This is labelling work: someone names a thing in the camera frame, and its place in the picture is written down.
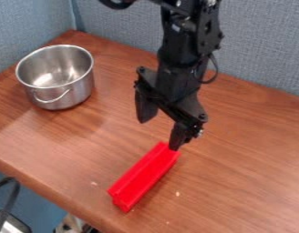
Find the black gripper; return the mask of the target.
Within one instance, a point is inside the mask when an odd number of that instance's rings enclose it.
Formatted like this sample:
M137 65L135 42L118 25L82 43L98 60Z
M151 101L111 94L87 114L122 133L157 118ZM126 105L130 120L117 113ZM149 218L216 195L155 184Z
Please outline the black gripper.
M159 110L174 120L170 133L170 149L178 151L181 146L198 137L209 116L198 102L198 91L205 84L208 66L171 67L161 64L158 71L141 66L137 70L135 106L137 117L143 124Z

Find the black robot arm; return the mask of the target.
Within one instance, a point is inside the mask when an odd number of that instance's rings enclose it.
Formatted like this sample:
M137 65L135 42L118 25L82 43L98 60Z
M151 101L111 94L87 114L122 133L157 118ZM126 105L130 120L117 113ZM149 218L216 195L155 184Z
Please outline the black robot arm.
M222 0L149 0L161 6L163 42L158 50L158 70L138 68L135 82L137 116L150 121L159 111L174 120L170 149L204 133L208 112L198 91L213 82L205 77L217 63L213 52L225 38L220 23Z

